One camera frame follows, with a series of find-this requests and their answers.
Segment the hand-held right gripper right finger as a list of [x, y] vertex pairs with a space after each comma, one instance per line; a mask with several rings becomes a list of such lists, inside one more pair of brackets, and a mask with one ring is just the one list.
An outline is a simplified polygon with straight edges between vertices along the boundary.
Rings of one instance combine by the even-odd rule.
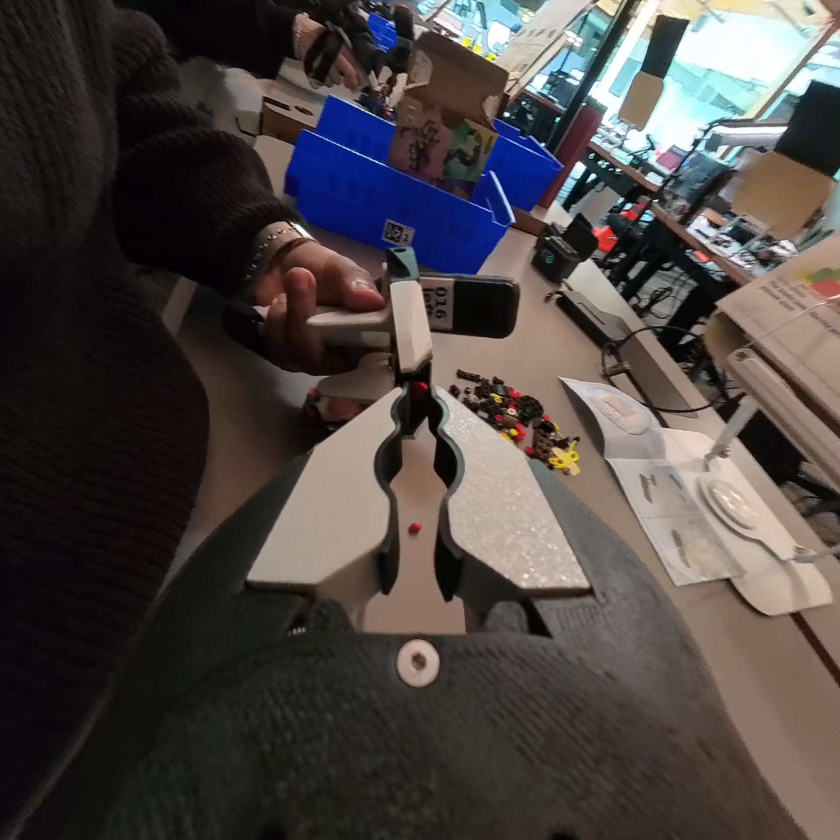
[[455, 397], [433, 387], [428, 425], [445, 492], [434, 572], [447, 602], [478, 620], [504, 602], [575, 599], [592, 583], [527, 457]]

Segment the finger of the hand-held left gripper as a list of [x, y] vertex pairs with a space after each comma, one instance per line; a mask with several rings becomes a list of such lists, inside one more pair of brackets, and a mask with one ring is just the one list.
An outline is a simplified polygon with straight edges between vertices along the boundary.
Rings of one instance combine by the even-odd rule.
[[395, 281], [390, 285], [390, 303], [395, 376], [417, 375], [433, 358], [424, 290], [417, 280]]

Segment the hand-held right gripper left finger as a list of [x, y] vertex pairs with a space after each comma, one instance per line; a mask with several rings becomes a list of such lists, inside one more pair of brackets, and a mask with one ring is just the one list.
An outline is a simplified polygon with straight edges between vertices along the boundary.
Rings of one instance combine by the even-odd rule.
[[400, 565], [392, 482], [403, 466], [404, 390], [394, 388], [308, 455], [246, 584], [341, 604], [360, 628]]

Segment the pile of lego pieces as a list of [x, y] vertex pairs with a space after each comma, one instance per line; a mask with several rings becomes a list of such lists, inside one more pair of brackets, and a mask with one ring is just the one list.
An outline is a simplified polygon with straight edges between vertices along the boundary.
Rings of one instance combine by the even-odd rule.
[[580, 474], [581, 439], [564, 434], [535, 396], [497, 376], [457, 369], [455, 378], [449, 394], [528, 459], [564, 476]]

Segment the person's left hand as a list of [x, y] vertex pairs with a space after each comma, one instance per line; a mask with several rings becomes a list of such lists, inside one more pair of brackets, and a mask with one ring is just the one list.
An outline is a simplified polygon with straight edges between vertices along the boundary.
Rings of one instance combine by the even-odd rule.
[[255, 282], [253, 302], [268, 308], [262, 328], [267, 360], [282, 370], [308, 375], [337, 374], [354, 367], [308, 326], [318, 307], [355, 312], [385, 307], [365, 269], [312, 241], [274, 258]]

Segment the small black device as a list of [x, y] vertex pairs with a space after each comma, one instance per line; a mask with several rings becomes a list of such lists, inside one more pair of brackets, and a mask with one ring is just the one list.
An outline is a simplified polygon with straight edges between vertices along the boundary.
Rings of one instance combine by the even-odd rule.
[[548, 282], [559, 285], [567, 281], [576, 268], [598, 249], [593, 226], [582, 213], [562, 227], [547, 223], [537, 238], [531, 268]]

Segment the blue storage bin with tag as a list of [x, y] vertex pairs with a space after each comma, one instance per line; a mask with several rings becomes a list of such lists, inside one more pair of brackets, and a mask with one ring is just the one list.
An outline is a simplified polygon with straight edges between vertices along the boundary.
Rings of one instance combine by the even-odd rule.
[[439, 271], [476, 274], [514, 225], [494, 172], [467, 201], [309, 131], [286, 172], [285, 192], [317, 227], [376, 248], [410, 247]]

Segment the studded wrist band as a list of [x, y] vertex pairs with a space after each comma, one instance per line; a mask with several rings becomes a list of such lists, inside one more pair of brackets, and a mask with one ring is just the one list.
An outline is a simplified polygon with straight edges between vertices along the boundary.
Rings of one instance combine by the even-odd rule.
[[299, 222], [286, 220], [267, 225], [257, 234], [245, 281], [256, 282], [277, 259], [283, 259], [294, 249], [312, 241], [315, 242], [315, 238]]

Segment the open printed cardboard box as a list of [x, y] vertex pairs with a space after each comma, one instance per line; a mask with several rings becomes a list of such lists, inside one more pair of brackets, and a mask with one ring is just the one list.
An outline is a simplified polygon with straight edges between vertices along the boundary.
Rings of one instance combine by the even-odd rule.
[[494, 126], [508, 70], [426, 31], [416, 42], [386, 164], [471, 198], [498, 138]]

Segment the black support pole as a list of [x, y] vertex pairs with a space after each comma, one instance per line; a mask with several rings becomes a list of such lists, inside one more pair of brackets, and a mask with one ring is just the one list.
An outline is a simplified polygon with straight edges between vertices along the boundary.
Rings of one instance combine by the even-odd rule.
[[606, 106], [592, 96], [593, 88], [613, 59], [639, 4], [639, 1], [619, 4], [576, 93], [549, 137], [548, 148], [561, 164], [561, 169], [540, 197], [538, 205], [541, 208], [548, 209], [553, 204], [604, 117]]

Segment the closed grey laptop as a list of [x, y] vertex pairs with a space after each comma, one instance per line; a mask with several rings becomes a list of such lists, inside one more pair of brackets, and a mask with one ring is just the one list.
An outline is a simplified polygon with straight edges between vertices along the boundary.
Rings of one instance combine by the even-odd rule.
[[682, 368], [663, 347], [662, 333], [673, 333], [681, 340], [685, 329], [643, 322], [624, 299], [617, 307], [594, 301], [570, 286], [545, 298], [561, 310], [594, 344], [599, 379], [608, 385], [642, 398], [654, 414], [697, 417], [708, 403], [700, 396], [684, 392]]

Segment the white desk lamp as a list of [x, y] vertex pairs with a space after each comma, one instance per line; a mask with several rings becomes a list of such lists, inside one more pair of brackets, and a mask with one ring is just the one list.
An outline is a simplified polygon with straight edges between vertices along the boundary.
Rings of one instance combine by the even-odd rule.
[[747, 423], [756, 412], [762, 412], [838, 485], [838, 435], [758, 353], [735, 350], [727, 358], [727, 366], [746, 395], [704, 455], [696, 488], [715, 523], [723, 527], [723, 541], [742, 569], [730, 583], [746, 603], [765, 616], [829, 606], [833, 590], [817, 564], [837, 556], [838, 545], [819, 550], [800, 545], [743, 473], [735, 466], [725, 466], [725, 459]]

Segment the wooden desk with black legs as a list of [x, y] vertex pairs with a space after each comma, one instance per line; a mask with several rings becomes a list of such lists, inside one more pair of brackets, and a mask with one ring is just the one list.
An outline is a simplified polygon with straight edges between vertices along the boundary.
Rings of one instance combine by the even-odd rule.
[[707, 209], [707, 199], [732, 174], [726, 164], [693, 146], [653, 197], [641, 202], [635, 219], [613, 232], [618, 240], [601, 263], [609, 281], [630, 298], [658, 271], [678, 268], [699, 287], [713, 281], [746, 282], [752, 277], [729, 257], [712, 251], [720, 227], [690, 230]]

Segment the flat brown cardboard piece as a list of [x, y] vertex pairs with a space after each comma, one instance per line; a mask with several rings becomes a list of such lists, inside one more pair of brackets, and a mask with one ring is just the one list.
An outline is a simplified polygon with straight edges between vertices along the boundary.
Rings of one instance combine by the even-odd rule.
[[259, 111], [259, 135], [294, 145], [301, 133], [316, 130], [322, 110], [322, 101], [264, 96]]

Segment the cardboard box with paper label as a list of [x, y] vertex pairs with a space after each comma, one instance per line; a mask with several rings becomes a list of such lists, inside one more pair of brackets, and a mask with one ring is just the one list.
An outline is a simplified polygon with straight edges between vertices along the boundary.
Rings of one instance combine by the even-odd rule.
[[838, 413], [838, 292], [834, 234], [719, 300], [714, 314]]

